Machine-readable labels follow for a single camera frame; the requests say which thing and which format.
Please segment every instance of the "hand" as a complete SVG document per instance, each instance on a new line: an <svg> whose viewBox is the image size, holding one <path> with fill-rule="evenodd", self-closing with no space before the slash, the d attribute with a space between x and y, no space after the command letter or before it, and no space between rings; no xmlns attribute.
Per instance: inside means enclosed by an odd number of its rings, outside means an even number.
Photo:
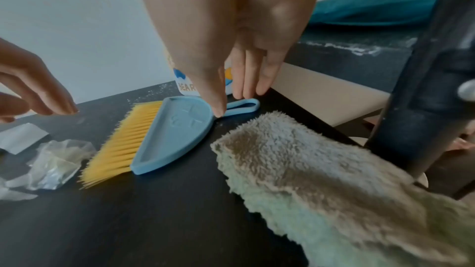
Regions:
<svg viewBox="0 0 475 267"><path fill-rule="evenodd" d="M21 98L0 93L0 123L30 109L38 114L60 115L78 112L68 91L51 75L35 54L0 39L0 83Z"/></svg>
<svg viewBox="0 0 475 267"><path fill-rule="evenodd" d="M264 94L316 0L144 1L176 68L220 117L226 111L223 65L228 55L234 97Z"/></svg>

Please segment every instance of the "blue plastic handle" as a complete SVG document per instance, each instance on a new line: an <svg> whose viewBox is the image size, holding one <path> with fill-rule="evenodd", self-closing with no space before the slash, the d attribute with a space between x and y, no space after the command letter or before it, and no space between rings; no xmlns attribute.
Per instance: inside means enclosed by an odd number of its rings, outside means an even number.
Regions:
<svg viewBox="0 0 475 267"><path fill-rule="evenodd" d="M252 103L254 104L253 106L248 106L244 108L239 108L242 105ZM228 117L228 116L233 116L233 115L239 115L239 114L246 114L246 113L252 113L255 112L259 109L261 106L261 103L257 99L243 99L243 100L238 100L235 102L230 102L226 106L227 111L224 113L223 117Z"/></svg>

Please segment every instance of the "black metal tube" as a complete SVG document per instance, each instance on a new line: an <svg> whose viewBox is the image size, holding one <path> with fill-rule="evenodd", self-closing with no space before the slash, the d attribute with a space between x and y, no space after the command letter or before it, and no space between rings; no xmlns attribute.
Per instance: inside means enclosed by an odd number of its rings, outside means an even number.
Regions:
<svg viewBox="0 0 475 267"><path fill-rule="evenodd" d="M475 79L475 0L437 0L366 147L418 177L475 119L458 97Z"/></svg>

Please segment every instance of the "yellow bristles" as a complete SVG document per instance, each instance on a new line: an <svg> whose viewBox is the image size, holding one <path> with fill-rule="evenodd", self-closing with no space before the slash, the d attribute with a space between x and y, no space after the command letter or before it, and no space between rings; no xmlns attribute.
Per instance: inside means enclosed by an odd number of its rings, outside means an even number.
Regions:
<svg viewBox="0 0 475 267"><path fill-rule="evenodd" d="M97 155L82 170L79 182L84 188L131 171L130 164L161 105L162 101L155 101L138 103L132 108Z"/></svg>

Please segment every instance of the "teal fabric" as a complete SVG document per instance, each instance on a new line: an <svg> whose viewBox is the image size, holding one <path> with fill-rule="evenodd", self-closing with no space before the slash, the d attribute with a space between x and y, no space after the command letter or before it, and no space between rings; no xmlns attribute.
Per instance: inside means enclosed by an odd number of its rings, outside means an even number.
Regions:
<svg viewBox="0 0 475 267"><path fill-rule="evenodd" d="M324 0L309 24L391 26L425 22L436 0Z"/></svg>

